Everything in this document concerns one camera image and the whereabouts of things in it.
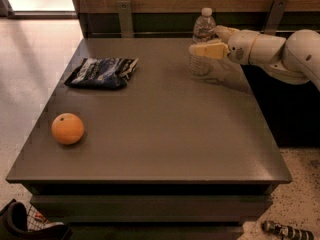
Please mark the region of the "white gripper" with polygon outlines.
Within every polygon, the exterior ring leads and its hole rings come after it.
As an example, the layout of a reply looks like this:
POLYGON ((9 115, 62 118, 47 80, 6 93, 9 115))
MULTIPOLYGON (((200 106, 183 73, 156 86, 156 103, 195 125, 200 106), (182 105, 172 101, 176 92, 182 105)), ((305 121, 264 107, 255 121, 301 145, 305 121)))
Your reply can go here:
POLYGON ((197 57, 218 60, 228 55, 228 59, 232 62, 248 65, 252 46, 260 33, 217 25, 215 35, 217 38, 214 40, 192 44, 189 53, 197 57))

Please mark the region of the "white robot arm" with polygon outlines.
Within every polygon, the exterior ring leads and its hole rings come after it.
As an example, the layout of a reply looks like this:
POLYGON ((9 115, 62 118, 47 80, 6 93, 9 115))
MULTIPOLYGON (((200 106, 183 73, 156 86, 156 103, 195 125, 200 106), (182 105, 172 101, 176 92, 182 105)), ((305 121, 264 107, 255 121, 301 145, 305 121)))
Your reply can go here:
POLYGON ((217 38, 189 47, 198 58, 228 58, 240 65, 261 68, 269 76, 288 84, 311 81, 320 91, 320 34, 298 30, 288 38, 218 25, 217 38))

